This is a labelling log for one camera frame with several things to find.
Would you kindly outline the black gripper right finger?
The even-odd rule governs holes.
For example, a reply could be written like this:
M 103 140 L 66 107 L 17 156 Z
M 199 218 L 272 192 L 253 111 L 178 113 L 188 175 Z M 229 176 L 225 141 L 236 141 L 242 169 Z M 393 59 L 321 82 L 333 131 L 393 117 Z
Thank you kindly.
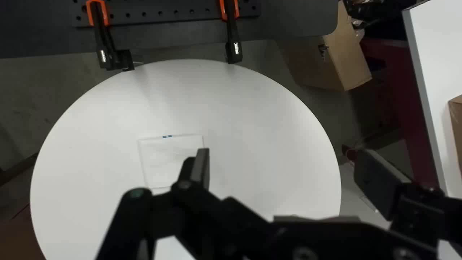
M 385 219 L 392 218 L 401 189 L 411 182 L 370 149 L 362 149 L 354 154 L 353 180 Z

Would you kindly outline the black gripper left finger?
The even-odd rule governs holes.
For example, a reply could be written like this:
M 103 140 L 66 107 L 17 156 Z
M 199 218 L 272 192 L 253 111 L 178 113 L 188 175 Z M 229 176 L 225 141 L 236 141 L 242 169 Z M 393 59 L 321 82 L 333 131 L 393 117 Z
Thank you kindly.
M 170 191 L 209 191 L 209 150 L 199 149 L 194 156 L 186 157 Z

